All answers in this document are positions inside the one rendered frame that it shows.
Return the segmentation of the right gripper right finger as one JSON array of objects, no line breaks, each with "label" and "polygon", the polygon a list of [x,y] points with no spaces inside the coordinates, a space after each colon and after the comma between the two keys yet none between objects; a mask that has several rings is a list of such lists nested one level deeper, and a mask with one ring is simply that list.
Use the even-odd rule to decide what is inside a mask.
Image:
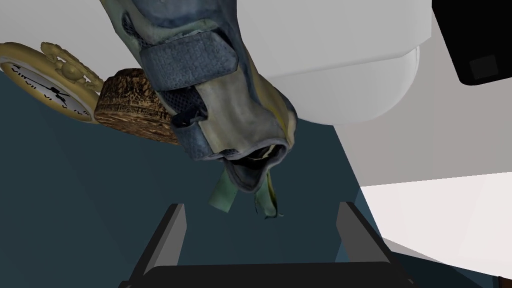
[{"label": "right gripper right finger", "polygon": [[390,263],[390,250],[352,202],[341,202],[336,228],[349,262]]}]

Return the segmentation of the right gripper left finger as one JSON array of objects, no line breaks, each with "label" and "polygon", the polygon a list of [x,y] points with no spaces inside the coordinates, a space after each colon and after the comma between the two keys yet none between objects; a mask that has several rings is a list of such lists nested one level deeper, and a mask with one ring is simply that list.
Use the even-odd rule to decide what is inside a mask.
[{"label": "right gripper left finger", "polygon": [[184,205],[181,203],[171,204],[152,234],[129,280],[141,279],[154,267],[176,266],[186,231],[187,221]]}]

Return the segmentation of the dark teal table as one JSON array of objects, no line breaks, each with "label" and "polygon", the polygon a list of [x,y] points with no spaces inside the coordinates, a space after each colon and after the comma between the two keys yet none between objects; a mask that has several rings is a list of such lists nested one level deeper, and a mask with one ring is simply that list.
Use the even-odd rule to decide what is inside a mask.
[{"label": "dark teal table", "polygon": [[302,120],[296,137],[271,171],[283,216],[246,193],[224,213],[208,203],[221,163],[70,119],[0,72],[0,288],[117,288],[174,203],[180,265],[345,261],[340,202],[375,221],[334,129]]}]

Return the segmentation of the brown cork round block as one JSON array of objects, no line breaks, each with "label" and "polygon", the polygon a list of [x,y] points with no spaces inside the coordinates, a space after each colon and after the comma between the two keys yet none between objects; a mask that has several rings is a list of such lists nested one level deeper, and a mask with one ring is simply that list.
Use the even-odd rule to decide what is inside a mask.
[{"label": "brown cork round block", "polygon": [[122,69],[104,81],[94,118],[106,127],[130,135],[179,144],[170,127],[171,115],[141,68]]}]

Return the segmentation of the blue and beige worn shoe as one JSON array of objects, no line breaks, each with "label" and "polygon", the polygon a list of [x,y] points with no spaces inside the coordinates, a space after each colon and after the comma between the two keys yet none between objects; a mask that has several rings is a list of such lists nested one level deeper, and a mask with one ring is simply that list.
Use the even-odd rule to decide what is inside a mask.
[{"label": "blue and beige worn shoe", "polygon": [[295,143],[291,102],[262,77],[243,43],[237,0],[100,0],[115,33],[170,114],[195,161],[223,173],[210,204],[228,212],[239,191],[280,217],[270,169]]}]

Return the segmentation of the gold ornate clock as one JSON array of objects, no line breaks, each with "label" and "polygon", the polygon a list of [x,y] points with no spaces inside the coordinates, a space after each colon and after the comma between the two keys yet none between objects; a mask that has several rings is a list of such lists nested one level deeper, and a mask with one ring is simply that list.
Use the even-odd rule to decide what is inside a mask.
[{"label": "gold ornate clock", "polygon": [[97,124],[94,110],[104,81],[61,46],[40,50],[16,42],[0,44],[0,69],[16,85],[61,114]]}]

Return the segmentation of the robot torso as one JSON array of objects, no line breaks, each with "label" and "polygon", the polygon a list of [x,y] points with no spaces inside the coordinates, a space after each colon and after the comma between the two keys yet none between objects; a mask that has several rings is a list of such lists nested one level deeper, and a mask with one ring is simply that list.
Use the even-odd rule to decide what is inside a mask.
[{"label": "robot torso", "polygon": [[324,125],[375,119],[417,75],[432,0],[238,0],[243,41],[259,73]]}]

